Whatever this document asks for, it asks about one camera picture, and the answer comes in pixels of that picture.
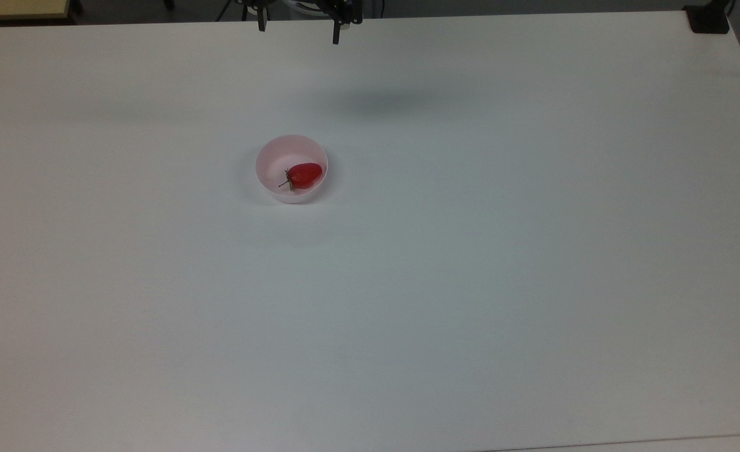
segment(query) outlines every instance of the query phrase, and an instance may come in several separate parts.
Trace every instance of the red strawberry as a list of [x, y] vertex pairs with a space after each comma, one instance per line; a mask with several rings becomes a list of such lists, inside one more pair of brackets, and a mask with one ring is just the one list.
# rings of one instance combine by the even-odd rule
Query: red strawberry
[[322, 174], [322, 166], [317, 163], [301, 163], [286, 170], [286, 182], [278, 186], [289, 184], [289, 189], [309, 188], [315, 184], [315, 180]]

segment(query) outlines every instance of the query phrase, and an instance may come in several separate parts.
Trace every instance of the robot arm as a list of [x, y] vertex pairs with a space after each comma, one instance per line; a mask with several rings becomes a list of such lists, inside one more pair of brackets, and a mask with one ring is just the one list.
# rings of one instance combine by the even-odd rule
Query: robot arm
[[[267, 6], [274, 3], [275, 0], [235, 0], [241, 3], [241, 20], [247, 20], [247, 11], [252, 9], [258, 15], [258, 29], [266, 31], [266, 23], [269, 20], [267, 15]], [[328, 14], [328, 17], [334, 21], [334, 40], [339, 44], [339, 32], [346, 30], [352, 23], [362, 23], [362, 0], [313, 0], [317, 7]]]

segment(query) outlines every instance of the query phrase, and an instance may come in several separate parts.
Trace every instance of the bowl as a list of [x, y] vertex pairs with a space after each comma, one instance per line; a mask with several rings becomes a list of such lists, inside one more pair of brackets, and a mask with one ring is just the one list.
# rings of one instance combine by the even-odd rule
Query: bowl
[[[290, 191], [286, 182], [286, 170], [300, 163], [317, 163], [322, 167], [322, 174], [309, 188], [298, 188]], [[328, 174], [328, 157], [324, 149], [312, 138], [302, 135], [284, 135], [270, 141], [256, 158], [256, 175], [261, 185], [276, 200], [282, 203], [302, 203], [311, 200], [322, 186]]]

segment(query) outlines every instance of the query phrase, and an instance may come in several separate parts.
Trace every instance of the white table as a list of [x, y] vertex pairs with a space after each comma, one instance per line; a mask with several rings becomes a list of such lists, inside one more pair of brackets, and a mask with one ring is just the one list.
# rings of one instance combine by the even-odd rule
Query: white table
[[[740, 434], [740, 48], [682, 12], [0, 29], [0, 452]], [[282, 134], [330, 157], [262, 192]]]

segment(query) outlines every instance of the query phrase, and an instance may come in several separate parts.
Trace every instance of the strawberry stem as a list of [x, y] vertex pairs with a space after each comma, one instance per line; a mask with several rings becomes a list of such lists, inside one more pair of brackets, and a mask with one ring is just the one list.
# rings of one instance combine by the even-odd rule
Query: strawberry stem
[[283, 172], [286, 173], [286, 182], [282, 183], [281, 185], [278, 185], [278, 188], [281, 188], [282, 186], [289, 184], [289, 191], [295, 191], [295, 184], [292, 183], [292, 178], [289, 177], [289, 170], [284, 169]]

